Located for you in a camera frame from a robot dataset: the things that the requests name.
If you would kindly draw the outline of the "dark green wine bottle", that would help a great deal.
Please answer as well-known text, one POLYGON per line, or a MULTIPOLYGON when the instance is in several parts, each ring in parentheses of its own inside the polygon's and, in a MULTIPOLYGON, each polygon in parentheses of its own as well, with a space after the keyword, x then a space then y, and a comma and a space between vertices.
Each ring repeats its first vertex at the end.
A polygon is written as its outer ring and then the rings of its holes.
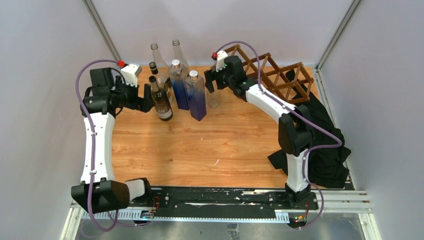
POLYGON ((148 80, 151 86, 151 95, 158 117, 162 121, 169 121, 173 117, 173 111, 167 92, 164 88, 160 87, 157 78, 154 75, 151 75, 148 80))

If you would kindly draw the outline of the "clear bottle black cap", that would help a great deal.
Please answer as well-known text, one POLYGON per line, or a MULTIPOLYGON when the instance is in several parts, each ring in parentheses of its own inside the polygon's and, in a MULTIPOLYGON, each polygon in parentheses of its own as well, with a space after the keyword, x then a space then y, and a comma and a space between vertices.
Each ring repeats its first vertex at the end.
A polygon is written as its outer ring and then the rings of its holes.
POLYGON ((156 81, 158 85, 166 91, 169 102, 172 102, 172 82, 171 79, 166 76, 163 71, 160 71, 154 61, 149 63, 149 68, 152 73, 156 77, 156 81))

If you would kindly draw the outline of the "blue clear square bottle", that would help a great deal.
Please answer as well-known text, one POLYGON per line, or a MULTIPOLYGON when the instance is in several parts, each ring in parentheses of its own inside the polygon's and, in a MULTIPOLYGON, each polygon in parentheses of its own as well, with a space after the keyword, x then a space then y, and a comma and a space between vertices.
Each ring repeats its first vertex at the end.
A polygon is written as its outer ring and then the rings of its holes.
POLYGON ((172 83, 177 107, 181 110, 189 110, 187 93, 184 85, 184 81, 188 77, 188 69, 180 60, 174 59, 171 61, 169 77, 172 83))

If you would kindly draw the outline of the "clear glass bottle gold label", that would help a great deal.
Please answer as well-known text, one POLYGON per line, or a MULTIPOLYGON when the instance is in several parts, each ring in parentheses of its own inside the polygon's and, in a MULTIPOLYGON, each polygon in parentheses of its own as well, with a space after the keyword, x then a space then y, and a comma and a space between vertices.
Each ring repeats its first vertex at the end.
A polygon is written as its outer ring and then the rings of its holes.
POLYGON ((190 67, 189 67, 188 61, 183 55, 183 52, 180 46, 180 41, 178 39, 173 39, 172 45, 173 45, 174 58, 179 60, 182 69, 185 70, 186 76, 188 77, 190 72, 190 67))

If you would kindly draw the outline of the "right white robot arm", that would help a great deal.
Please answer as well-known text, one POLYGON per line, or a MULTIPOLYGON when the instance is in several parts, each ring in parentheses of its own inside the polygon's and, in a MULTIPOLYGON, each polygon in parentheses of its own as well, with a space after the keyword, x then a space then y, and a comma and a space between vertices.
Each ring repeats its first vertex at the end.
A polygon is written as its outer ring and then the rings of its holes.
POLYGON ((314 131, 306 124, 310 119, 308 108, 275 98, 257 79, 247 76, 238 56, 219 51, 212 54, 212 59, 215 65, 204 73, 210 93, 229 88, 236 97, 260 108, 277 122, 282 155, 275 162, 287 164, 285 201, 290 208, 298 209, 311 192, 307 151, 312 146, 314 131))

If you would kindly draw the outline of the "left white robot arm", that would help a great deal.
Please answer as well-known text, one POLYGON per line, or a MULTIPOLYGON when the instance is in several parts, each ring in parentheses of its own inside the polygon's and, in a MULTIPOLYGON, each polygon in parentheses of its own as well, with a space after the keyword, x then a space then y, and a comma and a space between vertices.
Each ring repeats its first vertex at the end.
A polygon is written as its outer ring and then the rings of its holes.
POLYGON ((112 67, 92 69, 91 86, 82 98, 81 113, 86 131, 86 152, 80 184, 71 188, 71 197, 93 214, 125 209, 131 201, 149 206, 153 201, 147 178, 119 182, 112 165, 112 134, 116 117, 124 108, 149 112, 154 102, 151 87, 144 86, 139 97, 138 76, 142 68, 134 63, 115 71, 112 67))

